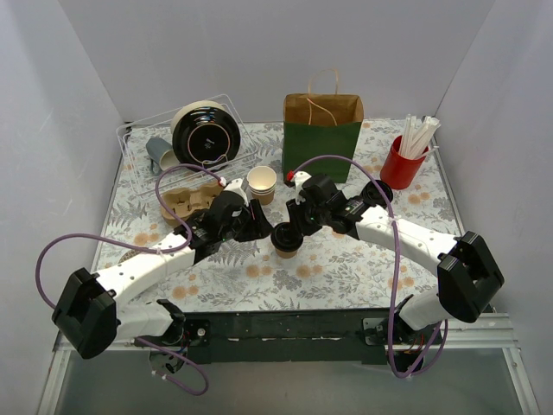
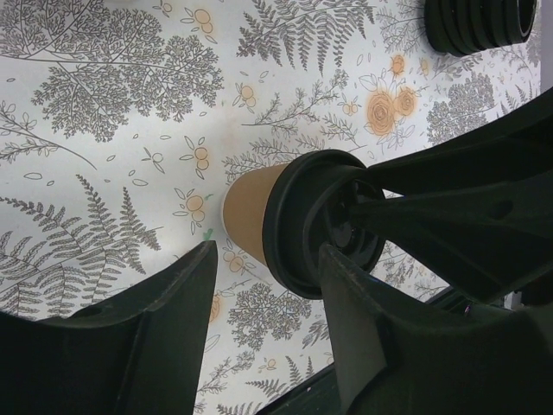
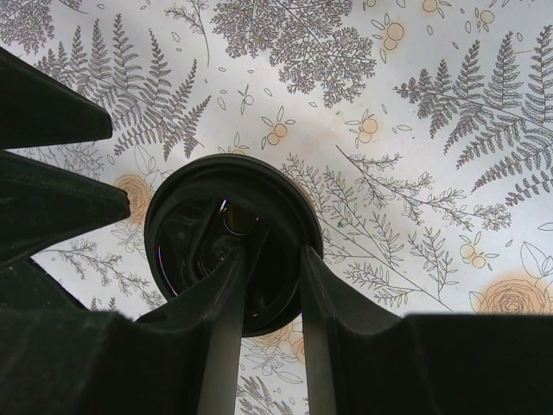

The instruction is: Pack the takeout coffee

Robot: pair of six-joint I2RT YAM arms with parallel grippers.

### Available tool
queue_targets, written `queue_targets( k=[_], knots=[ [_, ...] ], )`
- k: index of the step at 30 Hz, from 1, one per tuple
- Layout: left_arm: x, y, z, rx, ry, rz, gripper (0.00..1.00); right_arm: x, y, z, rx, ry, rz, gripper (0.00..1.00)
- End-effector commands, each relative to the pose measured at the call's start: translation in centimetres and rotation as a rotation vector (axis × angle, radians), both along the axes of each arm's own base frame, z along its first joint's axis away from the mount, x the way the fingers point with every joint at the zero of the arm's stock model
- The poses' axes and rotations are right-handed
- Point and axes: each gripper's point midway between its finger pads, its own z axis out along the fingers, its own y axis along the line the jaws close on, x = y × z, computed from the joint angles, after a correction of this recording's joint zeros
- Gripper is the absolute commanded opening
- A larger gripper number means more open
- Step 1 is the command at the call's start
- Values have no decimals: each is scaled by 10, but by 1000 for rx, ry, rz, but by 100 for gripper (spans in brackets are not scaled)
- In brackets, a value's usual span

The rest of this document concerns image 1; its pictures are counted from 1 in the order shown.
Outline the black cup lid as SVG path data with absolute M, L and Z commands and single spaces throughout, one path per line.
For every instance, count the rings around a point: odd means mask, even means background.
M 275 248 L 298 250 L 302 246 L 303 236 L 289 222 L 282 222 L 274 226 L 270 241 Z

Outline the single paper cup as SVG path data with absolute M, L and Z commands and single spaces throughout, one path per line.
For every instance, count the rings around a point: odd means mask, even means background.
M 297 249 L 294 249 L 294 250 L 284 250 L 284 249 L 281 249 L 281 248 L 275 248 L 275 251 L 276 251 L 276 254 L 282 258 L 282 259 L 291 259 L 291 258 L 294 258 L 295 255 L 297 254 L 298 250 Z

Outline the green paper bag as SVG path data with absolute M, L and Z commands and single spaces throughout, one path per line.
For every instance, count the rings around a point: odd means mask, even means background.
M 353 157 L 364 106 L 360 96 L 339 92 L 340 76 L 334 70 L 333 93 L 316 93 L 315 77 L 305 93 L 286 95 L 283 102 L 283 179 L 316 156 Z

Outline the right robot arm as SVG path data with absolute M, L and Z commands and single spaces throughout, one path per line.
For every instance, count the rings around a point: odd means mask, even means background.
M 376 244 L 419 264 L 437 278 L 437 286 L 412 295 L 393 307 L 369 332 L 380 342 L 390 335 L 395 343 L 413 342 L 423 330 L 449 318 L 475 322 L 505 279 L 484 239 L 467 232 L 461 237 L 438 233 L 404 219 L 391 218 L 384 200 L 357 195 L 346 198 L 326 175 L 297 172 L 292 176 L 296 196 L 288 201 L 293 245 L 323 227 L 338 234 Z

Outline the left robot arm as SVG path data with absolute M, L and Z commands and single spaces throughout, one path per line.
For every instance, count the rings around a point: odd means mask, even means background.
M 215 254 L 228 240 L 248 242 L 273 230 L 257 200 L 223 191 L 211 207 L 192 217 L 156 245 L 111 268 L 81 268 L 68 279 L 55 306 L 54 324 L 79 355 L 91 359 L 114 341 L 144 336 L 160 346 L 176 346 L 186 317 L 167 299 L 143 306 L 130 301 L 168 275 Z

